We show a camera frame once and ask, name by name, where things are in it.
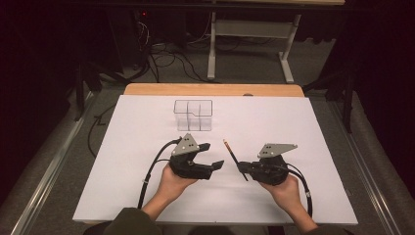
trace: white tabletop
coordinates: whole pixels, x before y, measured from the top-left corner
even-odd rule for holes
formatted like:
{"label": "white tabletop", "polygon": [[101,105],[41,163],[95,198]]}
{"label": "white tabletop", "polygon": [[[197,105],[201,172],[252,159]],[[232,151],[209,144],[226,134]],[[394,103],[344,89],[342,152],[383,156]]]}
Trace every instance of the white tabletop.
{"label": "white tabletop", "polygon": [[[258,161],[264,143],[297,144],[284,160],[304,174],[317,223],[356,224],[357,220],[307,98],[120,96],[79,200],[73,220],[114,219],[122,208],[137,207],[142,180],[160,148],[184,136],[173,113],[175,100],[212,100],[212,131],[189,131],[198,144],[210,143],[195,163],[224,160],[210,180],[190,186],[158,222],[198,224],[284,224],[291,219],[270,194],[235,166],[223,139],[239,161]],[[169,159],[174,145],[161,159]],[[156,192],[165,162],[153,170],[144,203]],[[306,199],[300,185],[301,201]]]}

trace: gray carpet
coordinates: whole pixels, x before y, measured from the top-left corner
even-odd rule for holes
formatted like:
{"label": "gray carpet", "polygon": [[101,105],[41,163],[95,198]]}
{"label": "gray carpet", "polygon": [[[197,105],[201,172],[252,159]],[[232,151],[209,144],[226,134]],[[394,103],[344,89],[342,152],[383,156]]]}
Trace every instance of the gray carpet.
{"label": "gray carpet", "polygon": [[[284,83],[276,57],[275,47],[279,46],[278,43],[243,45],[233,51],[218,51],[216,81],[223,83]],[[314,45],[309,41],[295,43],[289,62],[297,84],[304,85],[318,77],[332,45],[333,43]],[[232,48],[232,44],[222,44],[220,47],[226,50]],[[179,50],[175,47],[169,48],[170,52]],[[200,82],[195,80],[198,77],[192,73],[190,64],[186,62],[182,64],[177,58],[173,62],[174,57],[165,54],[161,49],[158,51],[154,55],[156,63],[160,67],[165,66],[159,68],[160,82]],[[192,62],[199,77],[206,78],[208,48],[189,47],[182,52]],[[155,82],[156,79],[149,71],[135,81]],[[95,103],[91,111],[86,114],[85,123],[70,145],[67,161],[37,219],[33,221],[29,234],[82,234],[88,227],[88,225],[71,220],[94,163],[94,158],[88,150],[88,134],[95,121],[94,116],[114,104],[122,92],[123,87],[106,82],[103,91],[96,94]],[[359,221],[358,225],[347,226],[346,229],[355,234],[389,234],[385,231],[371,198],[367,194],[365,185],[362,183],[352,150],[347,144],[342,127],[338,124],[337,117],[331,108],[333,104],[325,101],[321,91],[310,92],[307,95],[311,99],[314,112],[342,182],[349,192],[350,202]],[[373,175],[376,177],[388,204],[391,205],[392,214],[399,225],[401,234],[415,234],[413,199],[408,196],[406,188],[377,142],[376,136],[365,118],[364,111],[358,103],[358,98],[356,96],[354,98],[353,137],[365,157],[365,161],[370,165],[371,171],[373,170]],[[107,112],[102,118],[102,122],[106,125],[95,126],[90,134],[91,149],[95,153],[97,153],[105,135],[112,111]],[[53,135],[54,137],[48,141],[50,145],[45,145],[49,147],[44,147],[43,152],[39,152],[33,159],[9,197],[7,204],[0,210],[0,234],[10,234],[19,219],[47,164],[51,161],[53,150],[59,149],[58,139],[64,138],[68,133],[68,128],[64,123],[60,125],[60,129],[62,136],[60,133]],[[286,234],[298,234],[296,228],[292,226],[286,226],[285,231]]]}

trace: person's right hand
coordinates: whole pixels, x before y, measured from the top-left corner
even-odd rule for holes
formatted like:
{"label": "person's right hand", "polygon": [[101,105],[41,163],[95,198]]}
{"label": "person's right hand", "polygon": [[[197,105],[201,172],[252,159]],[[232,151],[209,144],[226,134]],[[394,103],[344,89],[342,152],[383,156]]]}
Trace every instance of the person's right hand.
{"label": "person's right hand", "polygon": [[271,193],[275,203],[286,213],[290,214],[293,210],[303,209],[300,201],[299,180],[292,175],[279,185],[269,185],[259,182],[259,184]]}

